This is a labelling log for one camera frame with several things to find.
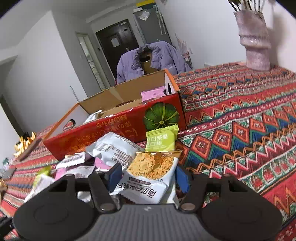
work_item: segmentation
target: jacket collar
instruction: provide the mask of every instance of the jacket collar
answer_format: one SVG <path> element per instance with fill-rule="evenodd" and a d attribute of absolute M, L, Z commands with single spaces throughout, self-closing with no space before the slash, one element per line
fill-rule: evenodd
<path fill-rule="evenodd" d="M 145 50 L 150 49 L 152 50 L 152 60 L 151 60 L 151 67 L 155 69 L 161 69 L 161 52 L 160 48 L 153 44 L 146 44 L 141 46 L 135 51 L 135 55 L 133 58 L 133 63 L 131 65 L 132 69 L 136 70 L 143 70 L 141 63 L 140 63 L 140 54 L 143 53 Z"/>

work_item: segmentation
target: wooden tray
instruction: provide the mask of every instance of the wooden tray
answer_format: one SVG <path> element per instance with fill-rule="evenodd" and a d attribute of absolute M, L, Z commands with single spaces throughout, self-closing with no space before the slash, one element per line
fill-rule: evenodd
<path fill-rule="evenodd" d="M 42 141 L 42 138 L 36 137 L 35 140 L 31 143 L 31 145 L 29 145 L 29 147 L 24 151 L 24 153 L 21 154 L 19 157 L 17 157 L 16 160 L 22 161 L 23 159 L 25 159 L 41 141 Z"/>

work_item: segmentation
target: jacket sleeve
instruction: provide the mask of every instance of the jacket sleeve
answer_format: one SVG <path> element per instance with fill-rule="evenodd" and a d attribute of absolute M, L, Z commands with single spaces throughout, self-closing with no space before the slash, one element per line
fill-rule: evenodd
<path fill-rule="evenodd" d="M 167 44 L 168 48 L 171 52 L 173 61 L 175 63 L 175 66 L 177 68 L 178 74 L 182 73 L 182 72 L 187 72 L 190 71 L 191 68 L 189 67 L 189 65 L 185 62 L 185 59 L 183 58 L 183 56 L 170 44 Z"/>
<path fill-rule="evenodd" d="M 125 77 L 124 77 L 124 73 L 123 73 L 123 61 L 122 58 L 120 58 L 119 63 L 117 65 L 117 77 L 116 77 L 116 84 L 120 84 L 122 82 L 125 82 Z"/>

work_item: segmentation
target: screw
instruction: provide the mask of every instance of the screw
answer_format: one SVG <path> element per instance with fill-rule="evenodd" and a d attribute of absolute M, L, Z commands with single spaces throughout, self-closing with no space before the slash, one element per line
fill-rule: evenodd
<path fill-rule="evenodd" d="M 193 203 L 190 203 L 190 202 L 184 203 L 184 204 L 181 205 L 181 209 L 183 211 L 192 211 L 192 210 L 195 209 L 195 205 Z"/>
<path fill-rule="evenodd" d="M 114 210 L 116 207 L 114 204 L 112 203 L 103 203 L 101 206 L 100 206 L 100 209 L 103 210 L 103 211 L 112 211 Z"/>

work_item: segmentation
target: green snack package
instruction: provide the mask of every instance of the green snack package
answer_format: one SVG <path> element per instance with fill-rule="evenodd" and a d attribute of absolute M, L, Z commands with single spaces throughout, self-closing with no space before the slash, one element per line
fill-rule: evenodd
<path fill-rule="evenodd" d="M 40 175 L 41 174 L 44 174 L 44 175 L 46 175 L 46 176 L 49 176 L 49 174 L 50 174 L 50 170 L 51 170 L 51 166 L 47 166 L 47 167 L 44 167 L 44 168 L 42 168 L 38 173 L 37 173 L 37 175 L 36 175 L 36 177 L 35 177 L 35 179 L 34 179 L 34 182 L 33 182 L 33 187 L 36 187 L 37 186 L 37 184 L 38 184 L 38 182 L 39 182 L 39 180 L 40 180 Z"/>
<path fill-rule="evenodd" d="M 178 125 L 173 125 L 146 132 L 146 151 L 175 150 L 175 141 L 177 139 L 178 131 Z"/>

